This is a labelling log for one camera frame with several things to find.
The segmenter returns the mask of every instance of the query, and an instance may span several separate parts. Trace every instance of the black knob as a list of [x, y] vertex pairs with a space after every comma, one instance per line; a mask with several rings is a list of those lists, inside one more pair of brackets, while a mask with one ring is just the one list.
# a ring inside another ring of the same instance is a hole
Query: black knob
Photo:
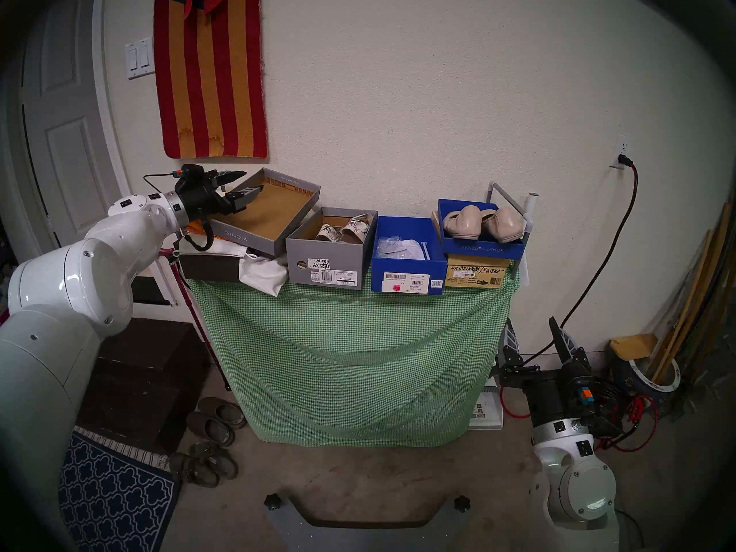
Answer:
[[470, 499], [464, 497], [462, 494], [455, 499], [455, 510], [460, 512], [467, 512], [470, 510]]
[[281, 498], [278, 494], [273, 493], [269, 494], [265, 501], [263, 501], [263, 504], [266, 505], [266, 508], [268, 510], [276, 510], [281, 508]]

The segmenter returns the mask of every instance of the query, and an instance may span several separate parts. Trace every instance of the wall hanging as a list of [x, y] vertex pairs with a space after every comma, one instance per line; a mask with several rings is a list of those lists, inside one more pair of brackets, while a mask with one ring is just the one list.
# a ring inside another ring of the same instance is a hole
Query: wall hanging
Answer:
[[170, 158], [265, 158], [260, 0], [155, 0], [153, 48]]

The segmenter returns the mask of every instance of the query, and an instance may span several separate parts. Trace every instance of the door panel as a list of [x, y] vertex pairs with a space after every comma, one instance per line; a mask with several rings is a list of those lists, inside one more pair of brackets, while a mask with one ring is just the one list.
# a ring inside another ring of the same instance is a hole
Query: door panel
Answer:
[[54, 0], [26, 45], [26, 134], [38, 188], [62, 245], [83, 238], [120, 197], [97, 108], [92, 4]]
[[81, 1], [61, 0], [46, 14], [41, 40], [41, 96], [66, 85], [79, 84], [76, 27], [82, 21], [79, 19]]
[[66, 210], [78, 232], [88, 231], [106, 215], [101, 204], [105, 198], [100, 193], [99, 179], [91, 165], [86, 130], [85, 118], [46, 130], [54, 175]]

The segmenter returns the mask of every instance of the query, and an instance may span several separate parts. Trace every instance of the concrete floor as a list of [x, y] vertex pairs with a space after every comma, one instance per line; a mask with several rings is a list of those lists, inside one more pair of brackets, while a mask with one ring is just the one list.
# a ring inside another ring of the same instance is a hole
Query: concrete floor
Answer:
[[[202, 395], [235, 399], [216, 371]], [[505, 398], [512, 411], [526, 409], [518, 390], [506, 390]], [[720, 399], [708, 397], [698, 413], [676, 423], [663, 419], [644, 450], [601, 455], [616, 475], [617, 508], [639, 521], [648, 547], [674, 538], [698, 506], [734, 449], [735, 417], [731, 381], [720, 388]], [[651, 425], [646, 417], [631, 447]], [[311, 518], [339, 522], [426, 521], [444, 499], [464, 494], [472, 516], [449, 549], [520, 550], [530, 528], [528, 488], [540, 468], [530, 437], [527, 419], [510, 418], [502, 431], [469, 432], [431, 449], [297, 447], [262, 442], [246, 427], [229, 447], [240, 466], [237, 479], [215, 489], [185, 485], [161, 550], [285, 551], [263, 507], [271, 492], [291, 495]], [[195, 440], [187, 431], [180, 451]], [[638, 548], [633, 529], [622, 533], [624, 550], [627, 539]]]

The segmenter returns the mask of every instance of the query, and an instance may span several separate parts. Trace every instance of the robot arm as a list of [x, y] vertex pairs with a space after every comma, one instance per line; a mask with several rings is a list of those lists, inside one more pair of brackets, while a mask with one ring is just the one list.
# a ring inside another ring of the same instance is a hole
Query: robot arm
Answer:
[[[167, 235], [196, 219], [208, 226], [211, 213], [237, 213], [260, 193], [217, 193], [244, 174], [186, 164], [173, 191], [121, 198], [83, 240], [21, 264], [11, 278], [11, 316], [0, 327], [0, 461], [68, 548], [59, 475], [100, 343], [130, 322], [130, 282]], [[210, 231], [204, 249], [211, 239]]]
[[498, 350], [501, 385], [524, 391], [534, 453], [542, 463], [529, 489], [534, 527], [530, 549], [615, 552], [616, 480], [593, 451], [590, 429], [600, 426], [602, 418], [590, 392], [590, 365], [585, 350], [574, 345], [554, 318], [549, 322], [560, 369], [543, 372], [539, 366], [524, 366], [510, 321]]

